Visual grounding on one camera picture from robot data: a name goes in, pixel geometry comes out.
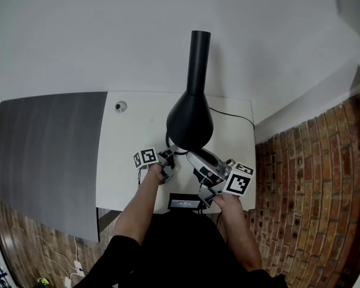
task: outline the small display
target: small display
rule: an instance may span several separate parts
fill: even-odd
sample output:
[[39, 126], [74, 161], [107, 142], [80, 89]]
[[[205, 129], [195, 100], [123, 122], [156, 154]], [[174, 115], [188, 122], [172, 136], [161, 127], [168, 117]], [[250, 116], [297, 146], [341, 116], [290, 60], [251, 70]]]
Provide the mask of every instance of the small display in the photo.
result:
[[170, 202], [170, 206], [173, 208], [197, 208], [199, 206], [199, 203], [199, 200], [173, 199]]

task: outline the white table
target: white table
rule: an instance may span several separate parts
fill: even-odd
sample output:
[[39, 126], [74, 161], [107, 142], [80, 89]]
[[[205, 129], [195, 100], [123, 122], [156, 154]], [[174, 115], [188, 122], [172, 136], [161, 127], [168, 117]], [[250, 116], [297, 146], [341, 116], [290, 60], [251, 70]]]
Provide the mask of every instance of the white table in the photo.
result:
[[[109, 92], [104, 108], [97, 159], [96, 206], [123, 210], [137, 190], [137, 170], [133, 155], [144, 148], [157, 152], [166, 149], [166, 121], [181, 94], [156, 92]], [[249, 101], [222, 97], [207, 97], [210, 107], [222, 112], [241, 115], [252, 120]], [[118, 101], [127, 103], [124, 113], [117, 113]], [[226, 161], [236, 161], [256, 168], [254, 131], [250, 122], [211, 111], [214, 133], [206, 149]], [[175, 175], [159, 187], [155, 213], [167, 211], [169, 193], [197, 194], [199, 183], [193, 166], [186, 156], [175, 156]], [[256, 179], [240, 198], [243, 209], [255, 207]], [[204, 213], [220, 212], [213, 203]]]

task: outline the white wall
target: white wall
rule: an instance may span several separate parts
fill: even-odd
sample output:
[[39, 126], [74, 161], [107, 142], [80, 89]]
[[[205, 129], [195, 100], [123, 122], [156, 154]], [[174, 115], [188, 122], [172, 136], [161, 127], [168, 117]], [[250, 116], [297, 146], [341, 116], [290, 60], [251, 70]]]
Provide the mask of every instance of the white wall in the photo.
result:
[[206, 93], [255, 99], [259, 122], [358, 50], [337, 19], [335, 0], [0, 0], [0, 101], [182, 92], [190, 32], [204, 29]]
[[360, 92], [358, 62], [350, 60], [281, 110], [255, 126], [256, 144], [295, 127]]

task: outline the black cable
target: black cable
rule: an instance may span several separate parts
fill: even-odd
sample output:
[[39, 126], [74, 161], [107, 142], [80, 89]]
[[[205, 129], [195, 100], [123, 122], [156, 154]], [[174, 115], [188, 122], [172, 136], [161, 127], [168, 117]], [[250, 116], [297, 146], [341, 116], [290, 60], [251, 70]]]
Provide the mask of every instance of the black cable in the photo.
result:
[[140, 187], [141, 177], [142, 177], [142, 169], [140, 168], [139, 172], [137, 173], [137, 180], [139, 182], [138, 188]]
[[214, 109], [214, 108], [211, 108], [211, 107], [209, 107], [209, 108], [210, 108], [211, 110], [213, 110], [213, 111], [216, 111], [216, 112], [221, 113], [221, 114], [224, 114], [224, 115], [234, 116], [234, 117], [237, 117], [237, 118], [244, 118], [244, 119], [246, 119], [248, 122], [250, 122], [250, 123], [252, 124], [253, 130], [254, 130], [254, 124], [253, 124], [248, 118], [245, 118], [244, 116], [234, 115], [234, 114], [228, 114], [228, 113], [224, 113], [224, 112], [218, 111], [218, 110], [216, 110], [216, 109]]
[[[170, 148], [170, 145], [169, 145], [169, 135], [168, 133], [166, 133], [166, 145], [168, 148]], [[188, 153], [188, 151], [185, 151], [185, 152], [178, 152], [176, 151], [175, 152], [175, 155], [186, 155]]]

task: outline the black lamp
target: black lamp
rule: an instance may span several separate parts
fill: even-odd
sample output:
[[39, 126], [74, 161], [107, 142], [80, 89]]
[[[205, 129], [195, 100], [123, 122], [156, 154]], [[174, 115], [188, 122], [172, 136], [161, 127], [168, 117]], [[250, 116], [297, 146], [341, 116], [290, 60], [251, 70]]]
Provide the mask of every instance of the black lamp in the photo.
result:
[[185, 150], [204, 147], [214, 131], [214, 123], [204, 94], [211, 33], [192, 31], [187, 90], [167, 118], [167, 135]]

